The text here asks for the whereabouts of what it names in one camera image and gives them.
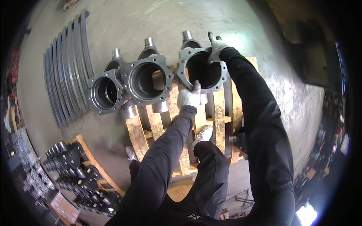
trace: gloved hand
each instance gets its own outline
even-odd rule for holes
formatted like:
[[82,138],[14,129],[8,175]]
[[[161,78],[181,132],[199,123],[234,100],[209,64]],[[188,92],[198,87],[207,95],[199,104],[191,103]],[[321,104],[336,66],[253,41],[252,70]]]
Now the gloved hand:
[[181,109],[184,105],[198,107],[201,101],[201,85],[198,80],[194,82],[194,90],[182,89],[177,97],[177,107]]
[[222,41],[220,36],[216,36],[215,38],[211,31],[209,31],[207,34],[211,42],[211,54],[209,56],[209,63],[212,63],[214,61],[222,61],[220,60],[219,55],[223,49],[228,47],[228,45]]

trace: white knit glove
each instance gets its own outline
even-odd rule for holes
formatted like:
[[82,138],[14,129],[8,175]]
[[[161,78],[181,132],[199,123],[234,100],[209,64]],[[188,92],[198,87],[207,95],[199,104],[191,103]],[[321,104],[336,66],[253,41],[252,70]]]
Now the white knit glove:
[[194,82],[194,90],[191,92],[185,88],[180,91],[177,97],[177,107],[181,109],[184,105],[191,105],[197,108],[201,102],[201,85],[198,80]]
[[211,42],[211,54],[209,56],[209,63],[212,63],[214,61],[222,61],[220,60],[220,53],[223,49],[228,47],[228,45],[222,41],[220,36],[216,36],[215,38],[211,31],[209,31],[207,34]]

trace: circular flange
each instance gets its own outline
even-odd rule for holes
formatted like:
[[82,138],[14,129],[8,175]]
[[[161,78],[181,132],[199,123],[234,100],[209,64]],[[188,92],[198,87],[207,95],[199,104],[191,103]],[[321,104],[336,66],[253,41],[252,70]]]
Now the circular flange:
[[[164,83],[163,90],[154,87],[152,74],[156,71],[162,72],[160,73],[162,77],[159,79]],[[169,92],[172,90],[171,83],[174,75],[168,69],[164,55],[126,64],[123,77],[125,78],[123,84],[125,91],[139,106],[161,103],[170,97]]]
[[123,103],[123,86],[118,69],[103,72],[88,80],[88,103],[100,115],[114,113]]
[[[211,53],[211,48],[194,48],[194,49],[186,49],[186,50],[180,50],[179,54],[179,60],[178,60],[178,69],[177,69],[177,77],[181,80],[183,84],[186,85],[186,87],[189,90],[193,90],[193,84],[189,81],[189,79],[186,77],[186,66],[188,65],[191,58],[205,58],[204,59],[207,62],[207,58]],[[214,62],[214,64],[220,64],[220,71],[218,74],[220,74],[220,77],[214,78],[212,81],[212,78],[208,80],[209,82],[212,82],[211,85],[207,85],[205,88],[201,89],[201,94],[203,93],[212,93],[217,92],[220,90],[221,84],[223,82],[226,82],[226,76],[227,76],[227,67],[225,62]]]

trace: person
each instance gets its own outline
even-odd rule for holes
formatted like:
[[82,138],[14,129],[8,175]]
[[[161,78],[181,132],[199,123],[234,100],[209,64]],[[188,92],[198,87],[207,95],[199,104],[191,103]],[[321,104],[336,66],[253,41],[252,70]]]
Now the person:
[[195,182],[181,202],[167,189],[200,103],[201,86],[180,91],[180,109],[144,155],[131,158],[131,185],[121,200],[111,225],[290,225],[294,216],[293,160],[281,112],[265,81],[254,66],[221,38],[209,32],[210,62],[224,61],[243,101],[244,131],[248,146],[254,206],[244,218],[220,220],[227,195],[229,161],[209,141],[212,127],[200,130],[191,149],[199,159]]

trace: black pants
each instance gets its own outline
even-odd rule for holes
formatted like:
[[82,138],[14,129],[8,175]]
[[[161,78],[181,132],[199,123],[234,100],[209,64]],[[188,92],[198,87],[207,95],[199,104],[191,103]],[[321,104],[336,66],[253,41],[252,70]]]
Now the black pants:
[[[219,219],[227,195],[229,160],[210,141],[197,143],[194,154],[200,164],[189,193],[181,202],[173,201],[166,194],[160,209]],[[140,165],[140,162],[133,160],[129,166],[132,182],[137,178]]]

